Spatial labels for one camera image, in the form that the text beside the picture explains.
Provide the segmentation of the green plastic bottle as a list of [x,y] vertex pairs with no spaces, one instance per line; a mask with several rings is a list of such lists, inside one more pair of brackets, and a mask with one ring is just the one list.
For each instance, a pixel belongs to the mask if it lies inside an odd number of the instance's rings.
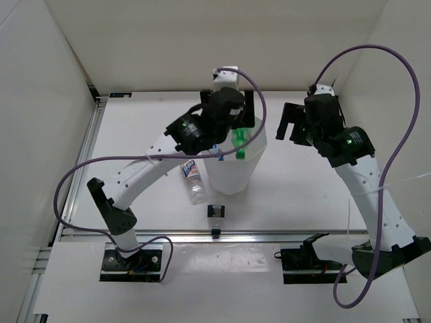
[[[250,128],[237,128],[232,130],[232,144],[234,148],[244,145],[251,137]],[[236,159],[245,159],[246,149],[243,147],[236,150]]]

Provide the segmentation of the clear bottle blue label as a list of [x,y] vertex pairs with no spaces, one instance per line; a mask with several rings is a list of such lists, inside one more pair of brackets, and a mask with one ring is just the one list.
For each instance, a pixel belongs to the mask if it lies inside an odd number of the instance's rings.
[[218,161],[224,161],[223,151],[220,149],[219,145],[214,144],[209,150],[209,154],[216,158]]

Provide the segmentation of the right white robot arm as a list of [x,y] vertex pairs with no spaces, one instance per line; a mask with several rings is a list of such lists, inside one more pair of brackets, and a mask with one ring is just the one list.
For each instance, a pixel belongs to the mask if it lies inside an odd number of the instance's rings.
[[390,192],[379,184],[381,172],[368,135],[360,127],[345,127],[339,110],[331,94],[311,95],[302,105],[285,103],[276,138],[284,139],[293,124],[290,141],[314,147],[329,161],[350,191],[368,238],[318,233],[299,248],[281,250],[282,265],[286,271],[307,271],[349,264],[367,278],[379,242],[374,276],[380,277],[428,253],[430,239],[417,236],[405,222]]

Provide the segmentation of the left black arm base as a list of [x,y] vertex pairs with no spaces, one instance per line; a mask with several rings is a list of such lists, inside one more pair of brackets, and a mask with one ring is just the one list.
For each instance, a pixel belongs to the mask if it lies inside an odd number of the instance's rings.
[[99,281],[115,283],[159,283],[162,278],[163,246],[146,246],[123,258],[111,244],[106,244]]

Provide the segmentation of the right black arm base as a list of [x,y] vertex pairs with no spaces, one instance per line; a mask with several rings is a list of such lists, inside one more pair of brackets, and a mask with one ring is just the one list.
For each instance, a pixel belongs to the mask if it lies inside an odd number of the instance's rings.
[[311,239],[299,247],[281,248],[274,258],[281,261],[284,285],[334,284],[342,267],[332,260],[319,260]]

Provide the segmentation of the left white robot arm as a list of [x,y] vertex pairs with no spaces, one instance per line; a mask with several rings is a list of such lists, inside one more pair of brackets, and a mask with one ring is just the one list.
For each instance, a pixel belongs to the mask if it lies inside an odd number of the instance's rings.
[[252,94],[231,87],[209,93],[203,102],[169,124],[142,158],[133,158],[110,180],[88,181],[88,190],[117,247],[117,259],[126,269],[134,269],[141,262],[134,229],[137,218],[130,208],[133,201],[188,159],[236,153],[237,147],[216,153],[210,150],[223,143],[230,131],[249,124],[255,114]]

